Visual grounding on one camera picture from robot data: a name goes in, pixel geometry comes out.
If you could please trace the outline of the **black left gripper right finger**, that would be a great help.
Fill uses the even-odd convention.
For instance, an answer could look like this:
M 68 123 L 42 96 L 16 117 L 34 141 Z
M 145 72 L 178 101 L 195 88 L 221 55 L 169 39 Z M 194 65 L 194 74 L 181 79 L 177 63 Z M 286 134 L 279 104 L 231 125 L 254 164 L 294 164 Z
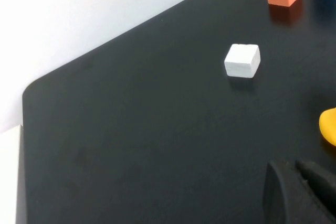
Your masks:
M 313 161 L 296 160 L 295 167 L 326 208 L 335 208 L 335 174 Z

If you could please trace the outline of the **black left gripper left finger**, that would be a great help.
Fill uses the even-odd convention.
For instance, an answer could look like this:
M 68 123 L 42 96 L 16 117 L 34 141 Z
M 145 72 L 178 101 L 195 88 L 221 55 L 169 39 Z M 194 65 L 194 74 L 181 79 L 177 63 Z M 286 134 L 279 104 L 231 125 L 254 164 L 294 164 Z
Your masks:
M 285 161 L 267 164 L 262 203 L 265 223 L 335 223 L 335 208 L 326 208 Z

